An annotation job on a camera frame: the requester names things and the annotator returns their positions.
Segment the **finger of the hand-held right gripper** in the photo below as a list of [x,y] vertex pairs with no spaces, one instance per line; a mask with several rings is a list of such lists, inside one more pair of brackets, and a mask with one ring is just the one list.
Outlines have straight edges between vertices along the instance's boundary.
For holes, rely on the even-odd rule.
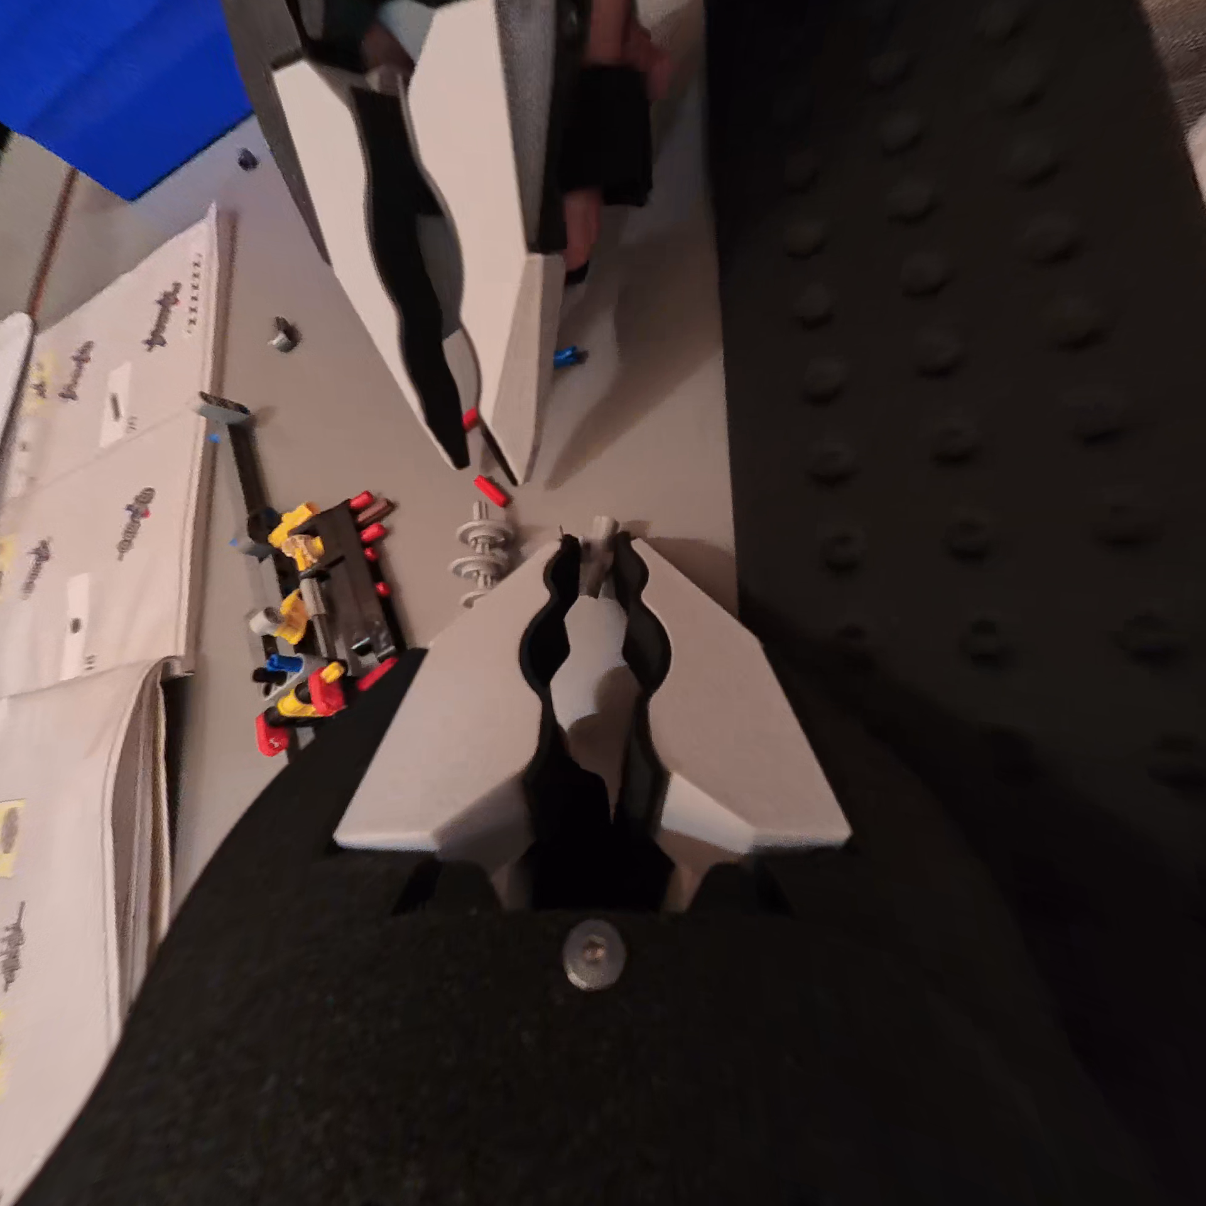
[[417,422],[455,471],[471,460],[448,362],[455,322],[429,263],[439,206],[396,92],[315,62],[272,69],[324,258]]
[[561,261],[528,248],[497,4],[430,20],[408,88],[418,163],[459,251],[459,325],[474,353],[478,417],[515,486],[532,475],[552,382]]

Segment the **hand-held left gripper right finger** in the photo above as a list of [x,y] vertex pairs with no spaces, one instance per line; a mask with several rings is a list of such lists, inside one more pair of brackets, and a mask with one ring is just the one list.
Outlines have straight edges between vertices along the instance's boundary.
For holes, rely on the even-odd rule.
[[840,851],[851,825],[761,642],[648,542],[616,535],[611,585],[638,692],[612,823],[650,848],[659,905],[716,868]]

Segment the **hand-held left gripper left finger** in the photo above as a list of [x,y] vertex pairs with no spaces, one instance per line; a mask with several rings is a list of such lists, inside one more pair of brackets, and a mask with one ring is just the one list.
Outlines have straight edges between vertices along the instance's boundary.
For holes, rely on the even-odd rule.
[[515,866],[530,906],[579,906],[580,768],[551,700],[579,572],[562,537],[430,642],[335,828],[341,852]]

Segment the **person's right hand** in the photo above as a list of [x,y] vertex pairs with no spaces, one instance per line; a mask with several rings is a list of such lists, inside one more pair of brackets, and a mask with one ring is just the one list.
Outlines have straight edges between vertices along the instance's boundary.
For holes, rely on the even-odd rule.
[[653,189],[651,108],[669,62],[633,1],[590,4],[589,31],[560,148],[567,281],[587,271],[601,212],[643,206]]

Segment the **grey lego axle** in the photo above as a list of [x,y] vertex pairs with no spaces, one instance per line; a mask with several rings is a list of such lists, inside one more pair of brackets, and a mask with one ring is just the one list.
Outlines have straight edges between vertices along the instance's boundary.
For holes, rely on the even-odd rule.
[[[501,523],[506,524],[506,525],[515,533],[515,530],[513,530],[513,528],[509,525],[509,523],[508,523],[507,520],[504,520],[504,518],[501,518],[501,516],[494,515],[494,514],[491,511],[489,504],[487,504],[486,501],[478,500],[478,501],[474,503],[473,509],[472,509],[472,515],[471,515],[469,520],[474,520],[474,519],[491,519],[491,520],[501,521]],[[498,553],[503,554],[503,555],[508,559],[508,570],[507,570],[506,575],[504,575],[503,578],[501,578],[499,580],[497,580],[497,582],[493,582],[493,580],[473,580],[473,579],[467,579],[467,580],[466,580],[466,579],[457,578],[457,577],[454,575],[457,579],[459,579],[459,580],[462,580],[462,582],[464,583],[464,591],[463,591],[463,593],[459,596],[459,608],[460,608],[460,609],[463,609],[463,611],[471,611],[471,609],[473,609],[473,608],[474,608],[474,604],[476,604],[477,602],[479,602],[482,598],[484,598],[486,596],[488,596],[489,592],[491,592],[501,580],[504,580],[504,578],[506,578],[507,574],[509,573],[511,567],[512,567],[512,564],[513,564],[513,559],[515,559],[515,542],[516,542],[516,537],[515,537],[515,539],[513,539],[513,543],[512,543],[508,548],[502,549],[502,550],[497,550]],[[474,553],[473,550],[468,549],[468,548],[467,548],[466,545],[463,545],[462,543],[459,543],[459,544],[462,545],[462,554],[460,554],[459,557],[457,557],[457,559]]]

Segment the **blue plastic bin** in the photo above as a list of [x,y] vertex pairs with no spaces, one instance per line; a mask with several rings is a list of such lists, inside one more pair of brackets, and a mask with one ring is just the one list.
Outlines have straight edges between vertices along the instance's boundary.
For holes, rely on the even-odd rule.
[[1,121],[134,201],[252,113],[218,1],[3,1]]

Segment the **lego instruction booklet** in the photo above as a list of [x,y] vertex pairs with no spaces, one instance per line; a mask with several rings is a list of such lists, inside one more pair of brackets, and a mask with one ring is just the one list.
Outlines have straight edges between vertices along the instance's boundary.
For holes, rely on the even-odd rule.
[[82,1109],[170,922],[229,238],[216,205],[42,329],[2,430],[1,1190]]

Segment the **partly built lego chassis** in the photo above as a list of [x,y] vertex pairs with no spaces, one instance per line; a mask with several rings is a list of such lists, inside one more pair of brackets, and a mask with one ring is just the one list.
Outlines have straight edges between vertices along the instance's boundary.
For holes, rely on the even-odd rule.
[[247,617],[261,655],[249,672],[258,701],[253,736],[259,755],[288,758],[305,736],[354,709],[404,650],[381,553],[395,501],[362,490],[329,506],[278,509],[268,499],[254,415],[208,392],[193,408],[231,454],[246,515],[229,544],[275,591]]

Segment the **grey three-branch lego connector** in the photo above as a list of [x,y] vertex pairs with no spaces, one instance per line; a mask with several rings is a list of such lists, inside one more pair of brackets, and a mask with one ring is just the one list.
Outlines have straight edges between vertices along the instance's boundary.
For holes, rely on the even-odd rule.
[[580,539],[580,596],[618,602],[620,588],[616,585],[616,554],[624,550],[625,533],[619,521],[607,515],[591,520],[586,534]]

